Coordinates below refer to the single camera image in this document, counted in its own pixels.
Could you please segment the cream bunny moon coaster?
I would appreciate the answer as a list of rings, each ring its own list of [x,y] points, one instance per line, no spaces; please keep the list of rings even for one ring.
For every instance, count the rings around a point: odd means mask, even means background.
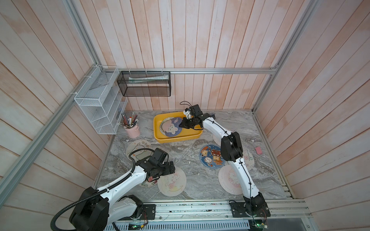
[[[187,185],[187,178],[184,171],[176,167],[175,173],[167,176],[161,176],[158,180],[159,191],[168,197],[174,197],[181,194]]]

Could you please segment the navy sleeping bunny coaster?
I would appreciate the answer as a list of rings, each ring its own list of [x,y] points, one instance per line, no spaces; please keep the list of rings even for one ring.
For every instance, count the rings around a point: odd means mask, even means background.
[[[181,133],[182,128],[179,126],[182,122],[182,118],[180,117],[168,117],[166,118],[165,128],[166,130],[166,137],[174,137]]]

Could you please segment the pink unicorn round coaster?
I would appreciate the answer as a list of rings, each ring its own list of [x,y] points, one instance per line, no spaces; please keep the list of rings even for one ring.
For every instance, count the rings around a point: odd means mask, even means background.
[[[214,142],[218,145],[218,146],[221,146],[221,140],[222,140],[222,137],[221,135],[219,134],[213,134],[213,140]]]

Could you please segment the green bears pattern coaster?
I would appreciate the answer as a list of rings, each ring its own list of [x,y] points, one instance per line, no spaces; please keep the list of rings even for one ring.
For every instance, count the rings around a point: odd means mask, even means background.
[[[166,135],[166,126],[165,126],[165,123],[166,123],[166,119],[164,119],[161,124],[160,124],[160,132],[163,134],[163,135]]]

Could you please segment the blue bear car coaster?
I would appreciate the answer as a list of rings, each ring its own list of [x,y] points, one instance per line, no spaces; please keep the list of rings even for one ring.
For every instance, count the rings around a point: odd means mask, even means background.
[[[226,164],[221,155],[221,147],[213,144],[201,148],[199,159],[204,166],[211,169],[222,168]]]

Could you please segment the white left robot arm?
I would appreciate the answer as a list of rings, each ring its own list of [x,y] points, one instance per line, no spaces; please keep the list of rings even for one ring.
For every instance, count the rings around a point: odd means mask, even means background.
[[[113,182],[98,189],[86,189],[72,206],[69,221],[77,231],[102,231],[109,224],[122,219],[144,217],[143,202],[127,193],[145,181],[158,180],[175,172],[174,163],[162,149],[143,148],[151,155],[135,160],[137,150],[129,153],[132,169]]]

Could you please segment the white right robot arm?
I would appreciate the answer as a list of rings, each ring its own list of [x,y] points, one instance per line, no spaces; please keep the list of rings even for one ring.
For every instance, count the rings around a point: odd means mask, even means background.
[[[240,135],[225,129],[215,121],[213,115],[203,113],[199,105],[186,108],[183,114],[185,116],[180,124],[181,128],[194,130],[199,125],[202,129],[210,131],[220,142],[221,157],[234,169],[241,184],[246,214],[253,218],[271,216],[264,196],[254,184],[245,165]]]

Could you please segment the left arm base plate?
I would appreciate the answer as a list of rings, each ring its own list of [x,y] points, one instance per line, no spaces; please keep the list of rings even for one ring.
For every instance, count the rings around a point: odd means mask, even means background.
[[[156,214],[155,204],[139,205],[134,211],[133,215],[125,218],[126,220],[154,220]]]

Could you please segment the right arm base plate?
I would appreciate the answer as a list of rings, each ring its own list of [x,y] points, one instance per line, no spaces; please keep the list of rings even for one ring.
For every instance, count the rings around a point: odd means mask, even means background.
[[[271,213],[266,203],[255,204],[252,202],[236,202],[234,200],[228,201],[231,208],[232,216],[234,218],[244,217],[270,217]]]

